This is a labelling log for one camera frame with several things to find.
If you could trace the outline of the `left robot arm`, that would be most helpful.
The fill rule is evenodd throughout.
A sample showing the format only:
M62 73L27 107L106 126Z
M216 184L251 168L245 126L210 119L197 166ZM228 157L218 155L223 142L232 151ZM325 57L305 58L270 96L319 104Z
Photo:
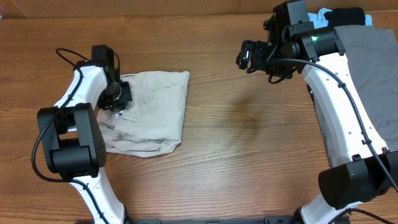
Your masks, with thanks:
M73 80L62 98L37 113L32 168L47 182L71 184L93 223L131 223L106 176L106 146L94 112L123 110L132 100L128 82L121 80L119 56L94 45L91 58L81 57L72 67Z

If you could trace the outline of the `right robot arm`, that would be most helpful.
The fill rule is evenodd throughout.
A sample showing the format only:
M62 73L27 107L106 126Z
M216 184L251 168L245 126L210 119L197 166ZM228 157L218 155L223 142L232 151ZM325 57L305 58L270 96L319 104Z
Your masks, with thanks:
M266 41L245 40L236 64L265 72L271 84L303 76L325 117L333 147L330 167L318 175L319 194L291 216L266 223L348 223L359 205L397 187L397 153L374 129L352 81L346 50L336 29L315 28L304 1L276 6L263 27Z

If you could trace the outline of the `beige shorts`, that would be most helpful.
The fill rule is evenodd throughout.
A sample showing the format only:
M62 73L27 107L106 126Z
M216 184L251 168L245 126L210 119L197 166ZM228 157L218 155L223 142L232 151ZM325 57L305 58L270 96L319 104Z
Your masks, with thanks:
M141 72L122 76L132 101L123 110L99 110L106 151L137 157L174 152L182 142L190 73Z

